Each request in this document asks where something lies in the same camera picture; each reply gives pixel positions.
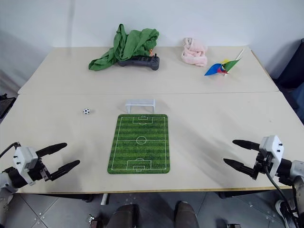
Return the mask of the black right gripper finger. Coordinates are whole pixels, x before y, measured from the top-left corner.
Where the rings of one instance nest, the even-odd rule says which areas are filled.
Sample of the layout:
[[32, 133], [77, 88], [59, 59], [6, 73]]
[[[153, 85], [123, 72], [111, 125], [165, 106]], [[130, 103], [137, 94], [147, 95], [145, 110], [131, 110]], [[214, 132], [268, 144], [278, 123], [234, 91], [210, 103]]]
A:
[[232, 141], [235, 145], [238, 145], [242, 148], [248, 149], [248, 150], [255, 150], [259, 151], [259, 146], [260, 144], [251, 142], [251, 141], [246, 141], [246, 140], [233, 140]]
[[232, 160], [232, 159], [226, 159], [224, 158], [223, 161], [229, 165], [230, 167], [232, 167], [233, 169], [241, 172], [241, 173], [244, 173], [250, 177], [253, 177], [254, 176], [254, 169], [250, 168], [250, 167], [247, 167], [245, 166], [243, 163], [241, 162], [238, 162], [236, 160]]

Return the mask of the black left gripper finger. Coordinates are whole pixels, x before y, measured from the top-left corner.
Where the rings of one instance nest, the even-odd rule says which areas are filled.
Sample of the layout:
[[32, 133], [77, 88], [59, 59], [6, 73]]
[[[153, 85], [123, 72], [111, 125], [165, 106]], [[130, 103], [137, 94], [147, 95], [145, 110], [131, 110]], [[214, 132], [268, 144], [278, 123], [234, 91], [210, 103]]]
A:
[[36, 151], [36, 154], [38, 157], [51, 155], [51, 154], [56, 153], [56, 152], [60, 151], [61, 149], [65, 148], [66, 146], [67, 146], [67, 143], [65, 143], [65, 142], [54, 144], [54, 145], [51, 145], [51, 146], [48, 146], [46, 148]]
[[75, 160], [73, 162], [70, 162], [70, 163], [67, 163], [67, 164], [61, 166], [60, 168], [58, 168], [58, 170], [56, 172], [50, 174], [49, 180], [54, 181], [54, 180], [60, 178], [61, 176], [70, 172], [73, 168], [75, 168], [79, 164], [80, 164], [80, 160]]

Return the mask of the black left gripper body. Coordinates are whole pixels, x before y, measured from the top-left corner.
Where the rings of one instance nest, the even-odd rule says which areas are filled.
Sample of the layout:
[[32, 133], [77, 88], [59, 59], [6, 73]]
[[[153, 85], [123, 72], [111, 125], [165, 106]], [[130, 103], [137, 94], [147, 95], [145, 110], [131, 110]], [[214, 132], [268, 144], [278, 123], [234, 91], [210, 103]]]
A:
[[51, 180], [51, 174], [41, 158], [38, 158], [35, 166], [32, 169], [29, 169], [28, 175], [32, 181], [39, 181], [41, 179], [44, 179], [45, 181]]

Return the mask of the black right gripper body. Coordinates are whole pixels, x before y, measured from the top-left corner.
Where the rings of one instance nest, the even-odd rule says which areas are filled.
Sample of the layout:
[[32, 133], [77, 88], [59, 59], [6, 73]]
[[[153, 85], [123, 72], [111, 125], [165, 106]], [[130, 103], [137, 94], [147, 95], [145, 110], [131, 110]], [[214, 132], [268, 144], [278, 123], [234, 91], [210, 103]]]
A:
[[251, 178], [256, 180], [259, 173], [265, 174], [265, 166], [268, 171], [271, 170], [271, 153], [267, 152], [266, 155], [264, 155], [262, 152], [259, 152], [256, 157], [256, 162], [253, 167], [254, 172]]

